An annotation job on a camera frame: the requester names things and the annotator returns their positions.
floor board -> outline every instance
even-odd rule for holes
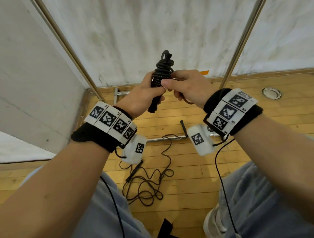
[[[295,74],[268,78],[255,78],[247,80],[230,81],[227,85],[231,88],[242,88],[246,93],[259,100],[259,105],[264,108],[264,114],[273,120],[286,125],[295,132],[314,136],[314,75]],[[275,87],[282,92],[279,100],[265,98],[261,91],[265,87]],[[108,103],[113,103],[113,93],[103,93]],[[88,112],[97,103],[97,98],[90,97]],[[201,123],[204,111],[195,105],[188,105],[177,101],[171,92],[165,93],[165,101],[158,106],[154,113],[144,113],[135,120],[138,133],[148,138],[161,137],[165,134],[183,134],[180,121],[183,120],[188,128]],[[169,146],[169,141],[148,143],[143,152],[143,167],[149,175],[156,168],[163,170],[169,159],[161,152]],[[220,180],[214,164],[215,154],[199,156],[189,139],[173,141],[171,148],[166,152],[172,163],[170,169],[174,171],[172,177],[164,177],[160,186],[163,193],[162,200],[154,200],[150,207],[143,206],[139,200],[131,204],[130,209],[135,218],[139,219],[157,237],[158,230],[164,218],[173,223],[173,235],[180,238],[204,237],[203,221],[206,214],[217,203]],[[111,154],[104,171],[122,189],[130,170],[119,167],[120,159]],[[218,168],[222,176],[227,176],[241,167],[250,158],[234,141],[224,148],[218,158]],[[28,162],[0,165],[0,204],[2,204],[20,185],[24,178],[33,169],[46,164],[46,161]],[[144,175],[139,170],[137,175]],[[158,174],[152,177],[158,180]],[[135,180],[131,185],[129,196],[137,194],[140,180]],[[147,184],[141,190],[148,190]]]

white shoe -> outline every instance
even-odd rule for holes
[[[224,238],[224,233],[221,233],[216,224],[216,215],[219,211],[219,204],[217,204],[205,217],[203,229],[206,238]]]

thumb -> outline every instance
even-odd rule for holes
[[[149,95],[154,98],[163,95],[166,92],[166,90],[164,87],[157,87],[148,89],[148,92]]]
[[[184,93],[186,91],[186,81],[177,81],[175,79],[163,79],[161,85],[167,89],[172,89]]]

forearm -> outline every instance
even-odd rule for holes
[[[3,237],[68,237],[108,156],[93,142],[71,142],[0,207]]]
[[[314,204],[314,141],[264,115],[234,137],[278,189]]]

wristband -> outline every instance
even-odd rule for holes
[[[104,102],[98,102],[84,122],[71,138],[78,142],[93,141],[111,153],[117,146],[124,148],[137,132],[128,113]]]
[[[260,115],[263,109],[258,101],[241,89],[221,89],[206,102],[204,122],[221,137],[234,135]]]

